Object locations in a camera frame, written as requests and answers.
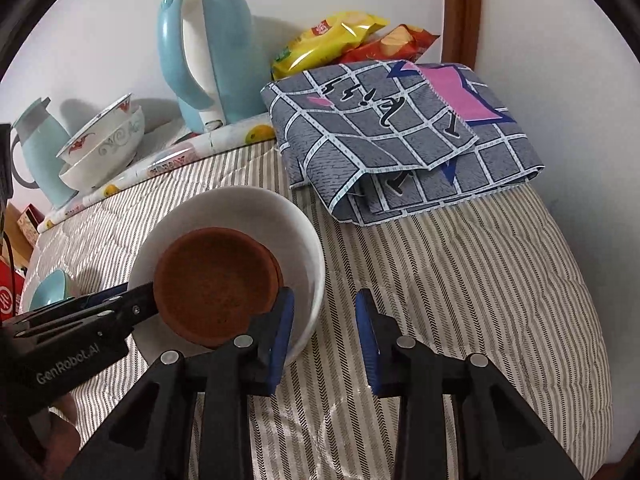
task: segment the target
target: floral bowl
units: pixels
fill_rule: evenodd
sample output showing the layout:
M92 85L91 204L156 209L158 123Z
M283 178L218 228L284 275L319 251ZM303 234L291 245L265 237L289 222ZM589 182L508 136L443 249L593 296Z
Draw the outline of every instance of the floral bowl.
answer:
M83 192L101 186L133 160L144 133L145 117L142 108L138 108L78 162L65 164L60 170L60 180Z
M97 114L76 133L56 154L70 166L79 162L100 144L120 124L131 117L131 94L123 95Z

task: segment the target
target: screw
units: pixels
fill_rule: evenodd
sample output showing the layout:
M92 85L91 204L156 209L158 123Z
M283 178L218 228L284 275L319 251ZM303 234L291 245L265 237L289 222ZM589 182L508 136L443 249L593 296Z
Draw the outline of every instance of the screw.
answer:
M254 342L254 338L247 334L239 335L234 339L234 345L238 348L247 348Z
M469 359L473 366L477 366L478 368L484 368L489 364L489 359L486 358L486 355L482 354L473 354Z
M162 364L172 365L179 358L180 356L178 355L178 352L176 352L175 350L167 350L160 356L160 361L162 362Z
M413 348L415 346L415 339L410 335L401 335L396 339L396 344L400 348Z

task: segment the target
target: black cable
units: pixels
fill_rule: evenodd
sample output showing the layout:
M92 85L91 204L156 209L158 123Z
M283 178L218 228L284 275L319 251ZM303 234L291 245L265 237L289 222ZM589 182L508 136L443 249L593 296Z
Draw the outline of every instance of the black cable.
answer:
M9 263L11 264L11 297L12 297L12 310L11 316L15 316L17 314L17 309L15 307L15 265L14 265L14 251L11 248L11 242L9 241L9 235L5 232L2 233L2 237L6 242L6 248L9 251Z

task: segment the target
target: yellow chip bag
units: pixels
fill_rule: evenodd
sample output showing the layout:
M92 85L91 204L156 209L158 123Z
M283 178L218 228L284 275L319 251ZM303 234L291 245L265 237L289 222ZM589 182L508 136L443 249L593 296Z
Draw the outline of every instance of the yellow chip bag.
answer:
M359 46L367 36L388 25L373 14L347 11L328 17L287 44L271 64L274 79L324 66Z

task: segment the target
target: striped tablecloth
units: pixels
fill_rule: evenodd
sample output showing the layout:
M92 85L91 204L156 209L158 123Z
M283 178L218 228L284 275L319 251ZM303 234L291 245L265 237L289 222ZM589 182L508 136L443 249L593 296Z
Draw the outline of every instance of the striped tablecloth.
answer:
M276 394L250 400L256 478L390 477L398 401L375 399L367 388L353 311L362 287L434 351L487 354L584 476L599 468L612 419L600 325L564 238L529 185L361 228L334 221L311 188L290 191L274 144L254 144L143 182L45 232L23 303L57 267L84 293L127 281L167 212L205 190L238 185L274 190L299 206L327 264L318 330ZM129 346L128 357L74 391L83 442L146 370L132 339ZM446 417L454 479L447 399Z

